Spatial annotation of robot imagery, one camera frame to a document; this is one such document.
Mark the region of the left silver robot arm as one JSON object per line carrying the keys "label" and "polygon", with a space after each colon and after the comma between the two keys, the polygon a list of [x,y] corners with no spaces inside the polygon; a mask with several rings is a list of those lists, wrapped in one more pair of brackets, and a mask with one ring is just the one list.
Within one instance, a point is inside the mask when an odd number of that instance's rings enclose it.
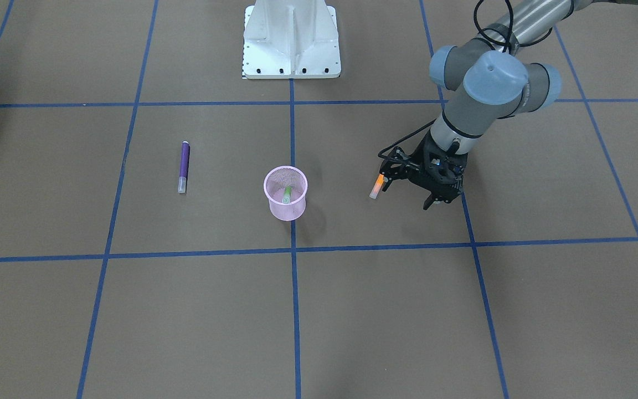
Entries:
{"label": "left silver robot arm", "polygon": [[494,121],[534,112],[554,103],[562,77],[551,65],[522,63],[517,53],[542,42],[559,21],[590,6],[590,1],[506,2],[507,13],[481,26],[462,46],[444,46],[432,56],[429,76],[438,88],[453,91],[440,116],[418,129],[422,141],[409,153],[394,143],[379,153],[382,164],[370,198],[395,180],[409,180],[428,190],[423,208],[450,203],[464,192],[469,152]]}

